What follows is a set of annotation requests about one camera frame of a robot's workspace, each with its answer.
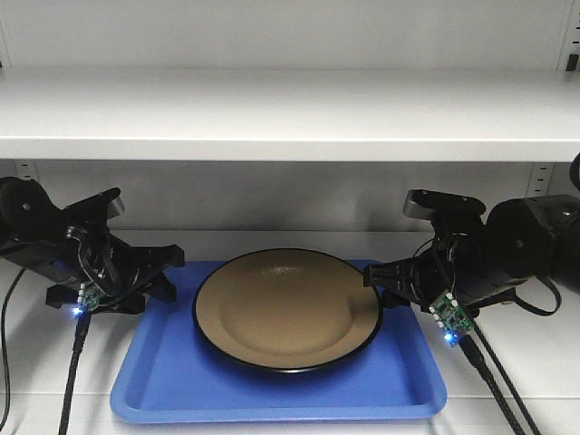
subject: metal bracket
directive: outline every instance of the metal bracket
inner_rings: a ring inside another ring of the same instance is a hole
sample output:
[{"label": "metal bracket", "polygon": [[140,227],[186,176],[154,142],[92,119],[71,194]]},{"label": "metal bracket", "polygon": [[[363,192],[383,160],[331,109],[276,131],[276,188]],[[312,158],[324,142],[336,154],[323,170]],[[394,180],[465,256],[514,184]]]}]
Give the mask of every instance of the metal bracket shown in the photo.
[{"label": "metal bracket", "polygon": [[16,175],[19,179],[33,179],[40,183],[35,160],[15,160],[14,163],[16,165]]},{"label": "metal bracket", "polygon": [[558,60],[558,70],[569,70],[570,55],[580,54],[580,0],[574,0],[570,8],[568,27],[565,29],[564,42]]},{"label": "metal bracket", "polygon": [[554,172],[554,163],[534,163],[527,183],[526,198],[547,195],[552,172]]}]

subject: black cable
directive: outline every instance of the black cable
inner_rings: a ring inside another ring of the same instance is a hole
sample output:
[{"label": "black cable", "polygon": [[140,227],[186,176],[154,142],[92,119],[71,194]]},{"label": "black cable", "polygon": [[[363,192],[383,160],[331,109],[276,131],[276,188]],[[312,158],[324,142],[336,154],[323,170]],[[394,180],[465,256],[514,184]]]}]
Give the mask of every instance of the black cable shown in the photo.
[{"label": "black cable", "polygon": [[111,288],[107,283],[104,282],[93,270],[89,263],[86,252],[84,251],[85,239],[84,237],[72,236],[73,239],[77,240],[79,243],[78,255],[79,264],[81,265],[82,271],[91,279],[107,296],[115,296],[119,293],[120,289]]},{"label": "black cable", "polygon": [[478,324],[476,324],[475,322],[473,322],[473,324],[474,324],[475,334],[477,334],[479,340],[483,344],[483,347],[486,348],[486,351],[488,352],[489,356],[491,357],[491,360],[493,361],[493,363],[498,368],[499,374],[501,375],[501,377],[503,378],[503,380],[506,383],[507,387],[509,388],[512,396],[514,397],[514,400],[517,403],[517,406],[518,406],[519,410],[524,415],[524,418],[526,419],[527,424],[529,425],[530,429],[532,430],[532,432],[534,433],[534,435],[541,435],[540,434],[540,429],[537,427],[536,423],[534,422],[534,419],[532,418],[532,416],[528,412],[524,401],[522,401],[522,398],[520,397],[519,393],[517,392],[515,385],[512,383],[511,379],[508,376],[508,373],[504,369],[504,366],[499,361],[498,356],[496,355],[496,353],[491,348],[491,344],[489,344],[488,339],[483,334],[483,332],[481,331],[481,329],[479,329]]},{"label": "black cable", "polygon": [[580,154],[578,154],[575,159],[570,163],[569,174],[570,181],[574,184],[574,187],[580,190]]},{"label": "black cable", "polygon": [[435,261],[435,266],[437,267],[437,270],[439,270],[439,273],[441,275],[441,277],[443,278],[443,280],[445,281],[445,284],[448,286],[449,290],[453,287],[453,281],[451,281],[451,278],[449,276],[449,274],[447,273],[447,270],[445,269],[445,266],[443,265],[443,263],[441,262],[441,259],[439,257],[439,252],[437,250],[437,244],[435,242],[438,242],[439,239],[436,238],[433,241],[433,244],[431,245],[431,254],[433,256],[433,261]]},{"label": "black cable", "polygon": [[79,314],[79,319],[76,324],[76,331],[74,332],[74,344],[72,345],[71,365],[69,367],[69,377],[66,381],[66,389],[64,390],[63,398],[63,412],[61,413],[61,425],[58,429],[58,435],[65,435],[69,428],[69,417],[71,415],[71,405],[73,403],[73,389],[74,380],[76,379],[76,369],[79,365],[79,358],[81,357],[82,347],[84,346],[84,339],[89,332],[89,325],[91,324],[92,314],[90,311]]},{"label": "black cable", "polygon": [[6,425],[6,421],[8,420],[8,413],[10,412],[10,371],[8,369],[8,351],[6,350],[6,308],[8,307],[8,301],[10,300],[10,296],[12,296],[12,292],[15,290],[16,286],[18,285],[18,281],[24,275],[26,269],[20,269],[18,275],[10,285],[8,289],[8,293],[4,298],[4,304],[2,305],[2,316],[0,318],[0,337],[2,339],[2,365],[4,366],[4,385],[5,385],[5,401],[4,401],[4,415],[2,417],[2,421],[0,421],[0,431]]},{"label": "black cable", "polygon": [[418,247],[418,248],[415,250],[415,252],[414,252],[414,254],[413,254],[413,256],[412,256],[411,258],[414,258],[414,257],[416,257],[416,256],[417,256],[417,254],[419,254],[419,251],[421,251],[421,250],[422,250],[422,249],[423,249],[425,246],[427,246],[427,244],[428,244],[429,242],[432,242],[432,241],[433,241],[433,239],[434,239],[434,237],[430,238],[430,239],[429,239],[429,240],[427,240],[425,243],[423,243],[421,246],[419,246],[419,247]]},{"label": "black cable", "polygon": [[128,292],[117,295],[114,298],[112,298],[111,300],[106,301],[105,305],[100,305],[97,308],[95,308],[93,313],[94,314],[108,313],[109,310],[111,310],[112,308],[119,307],[119,306],[123,305],[125,302],[127,302],[129,299],[131,299],[133,296],[141,293],[141,291],[142,291],[141,287],[136,287],[133,290],[130,290]]},{"label": "black cable", "polygon": [[523,308],[526,311],[529,311],[532,314],[548,317],[549,315],[555,314],[560,309],[560,305],[562,304],[562,295],[560,294],[559,290],[554,285],[554,283],[550,281],[549,278],[543,276],[536,276],[536,279],[544,286],[546,286],[548,290],[552,292],[552,295],[554,295],[554,299],[556,300],[556,307],[552,311],[543,310],[542,308],[538,308],[537,306],[533,306],[532,304],[524,301],[516,294],[515,290],[511,300],[514,301],[517,304],[517,306]]},{"label": "black cable", "polygon": [[122,287],[121,278],[119,277],[119,273],[117,272],[117,267],[115,267],[115,265],[112,262],[111,249],[109,248],[108,244],[101,251],[101,261],[107,272],[107,275],[112,281],[113,288],[115,289],[115,291],[120,292]]},{"label": "black cable", "polygon": [[493,397],[496,399],[499,408],[503,412],[507,422],[509,423],[509,426],[514,431],[514,433],[516,435],[526,435],[519,422],[517,421],[514,412],[511,410],[511,408],[509,408],[506,398],[502,395],[501,390],[499,389],[498,384],[496,383],[496,380],[491,373],[491,370],[486,365],[483,354],[473,341],[473,338],[471,338],[471,335],[464,335],[461,337],[461,340],[459,340],[459,347],[463,353],[465,353],[465,356],[467,356],[471,365],[475,367],[481,378],[488,385],[491,393],[493,394]]}]

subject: wire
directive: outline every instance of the wire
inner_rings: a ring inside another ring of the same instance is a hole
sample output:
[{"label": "wire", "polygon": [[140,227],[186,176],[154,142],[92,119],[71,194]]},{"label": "wire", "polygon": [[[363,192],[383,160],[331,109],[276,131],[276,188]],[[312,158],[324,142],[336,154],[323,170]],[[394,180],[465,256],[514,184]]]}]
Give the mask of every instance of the wire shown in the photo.
[{"label": "wire", "polygon": [[92,267],[89,264],[89,260],[84,252],[85,238],[84,234],[75,227],[71,227],[70,234],[67,235],[68,238],[76,240],[79,244],[77,250],[77,258],[79,264],[81,265],[82,271],[91,279],[107,296],[115,296],[120,292],[120,289],[110,288],[102,279],[99,278],[97,274],[92,271]]},{"label": "wire", "polygon": [[107,271],[107,274],[112,281],[113,288],[116,289],[116,291],[120,291],[122,287],[121,278],[119,277],[119,273],[117,272],[117,267],[115,267],[115,265],[112,262],[111,249],[109,248],[108,242],[107,246],[102,249],[101,261],[104,266],[104,269]]},{"label": "wire", "polygon": [[84,339],[89,332],[89,325],[91,324],[91,311],[87,310],[79,314],[79,320],[76,324],[76,331],[74,332],[74,344],[72,345],[71,365],[69,367],[69,377],[66,381],[66,388],[64,390],[63,411],[61,413],[61,424],[58,429],[58,435],[65,435],[69,428],[69,418],[71,416],[71,405],[73,403],[74,381],[76,379],[76,369],[79,365],[82,348],[84,346]]},{"label": "wire", "polygon": [[556,300],[556,307],[552,311],[543,310],[542,308],[538,308],[537,306],[533,306],[532,304],[524,301],[517,295],[515,289],[513,294],[510,295],[511,300],[514,301],[517,304],[517,306],[523,308],[524,310],[530,312],[531,314],[542,315],[544,317],[555,314],[560,309],[560,305],[562,304],[562,295],[560,294],[554,283],[549,280],[549,278],[544,278],[543,276],[536,276],[536,279],[540,283],[545,285],[548,288],[548,290],[552,292],[552,295],[554,295],[554,299]]},{"label": "wire", "polygon": [[511,410],[511,408],[509,408],[506,398],[501,394],[501,390],[499,389],[498,384],[496,383],[496,380],[491,373],[491,370],[488,368],[488,365],[485,362],[483,353],[481,353],[478,346],[473,341],[471,335],[464,335],[461,340],[459,340],[459,347],[463,353],[465,353],[465,356],[467,356],[471,365],[475,367],[481,378],[488,385],[491,393],[493,394],[493,397],[496,399],[499,408],[503,412],[507,422],[509,423],[509,426],[514,431],[514,433],[516,435],[526,435],[519,422],[517,421],[514,412]]},{"label": "wire", "polygon": [[522,401],[522,398],[519,396],[519,393],[516,390],[516,386],[512,383],[511,379],[509,378],[508,373],[504,369],[504,366],[501,364],[501,362],[499,361],[498,356],[493,351],[493,349],[491,347],[491,344],[489,344],[488,339],[483,334],[483,332],[481,331],[481,329],[479,329],[478,324],[476,324],[475,321],[473,321],[473,319],[471,319],[471,320],[472,320],[472,322],[474,324],[474,331],[475,331],[475,333],[477,334],[479,340],[483,344],[483,347],[486,348],[486,351],[488,352],[489,356],[491,357],[491,360],[493,361],[493,363],[498,368],[499,374],[501,375],[501,377],[503,378],[503,380],[506,383],[507,387],[511,391],[512,396],[514,396],[514,400],[516,401],[519,410],[524,415],[524,418],[526,419],[527,424],[529,425],[529,427],[532,430],[532,432],[534,433],[534,435],[540,435],[540,429],[537,427],[536,422],[534,421],[534,419],[532,418],[532,416],[528,412],[528,410],[526,408],[526,404],[524,403],[524,401]]},{"label": "wire", "polygon": [[455,293],[455,284],[457,283],[457,274],[455,273],[455,248],[457,247],[458,241],[456,240],[453,246],[449,249],[449,253],[447,255],[447,261],[451,265],[451,273],[453,274],[453,281],[451,282],[451,294],[453,297],[457,299],[457,295]]},{"label": "wire", "polygon": [[453,286],[453,281],[451,281],[449,274],[447,273],[447,270],[445,270],[445,266],[443,265],[443,263],[441,263],[441,259],[439,257],[439,252],[437,252],[437,245],[435,243],[433,243],[431,245],[431,254],[433,256],[433,260],[435,261],[435,266],[437,267],[437,270],[439,270],[439,273],[441,275],[441,277],[443,278],[443,280],[445,281],[445,284],[448,286],[449,289],[451,289],[451,287]]},{"label": "wire", "polygon": [[5,385],[5,402],[4,402],[4,415],[2,417],[2,421],[0,421],[0,431],[6,425],[6,421],[8,420],[8,413],[10,412],[10,371],[8,368],[8,351],[6,350],[6,308],[8,307],[8,301],[10,301],[10,296],[12,296],[13,291],[15,290],[16,286],[18,285],[18,281],[24,275],[26,269],[20,269],[18,275],[10,285],[8,289],[8,293],[4,298],[4,304],[2,305],[2,316],[0,318],[0,338],[2,340],[2,365],[4,366],[4,385]]},{"label": "wire", "polygon": [[412,258],[416,257],[416,256],[417,256],[417,254],[419,254],[419,251],[421,251],[421,250],[422,250],[422,249],[423,249],[425,246],[427,246],[427,244],[428,244],[429,242],[432,242],[434,238],[435,238],[435,237],[432,237],[432,238],[430,238],[430,239],[429,239],[429,240],[427,240],[425,243],[423,243],[421,246],[419,246],[419,247],[418,247],[418,248],[415,250],[415,252],[414,252],[414,254],[413,254],[413,257],[412,257]]}]

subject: white wall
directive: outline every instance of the white wall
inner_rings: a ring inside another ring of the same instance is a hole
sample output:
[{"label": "white wall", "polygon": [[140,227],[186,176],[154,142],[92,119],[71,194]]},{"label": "white wall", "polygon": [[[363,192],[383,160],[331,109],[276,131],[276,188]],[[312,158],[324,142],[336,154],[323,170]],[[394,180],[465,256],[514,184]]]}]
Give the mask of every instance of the white wall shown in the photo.
[{"label": "white wall", "polygon": [[12,65],[555,69],[571,3],[4,0],[0,56]]},{"label": "white wall", "polygon": [[488,208],[523,197],[529,163],[37,160],[64,207],[120,187],[117,229],[430,230],[402,214],[408,189],[475,196]]}]

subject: blue led light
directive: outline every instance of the blue led light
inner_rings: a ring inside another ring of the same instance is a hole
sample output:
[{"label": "blue led light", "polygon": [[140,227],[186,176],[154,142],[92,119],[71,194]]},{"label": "blue led light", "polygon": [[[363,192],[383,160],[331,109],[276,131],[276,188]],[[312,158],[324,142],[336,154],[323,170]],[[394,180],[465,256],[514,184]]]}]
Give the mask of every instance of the blue led light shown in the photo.
[{"label": "blue led light", "polygon": [[457,341],[458,341],[457,334],[453,333],[453,332],[446,332],[445,335],[443,335],[443,338],[451,346],[454,346],[455,344],[457,344]]}]

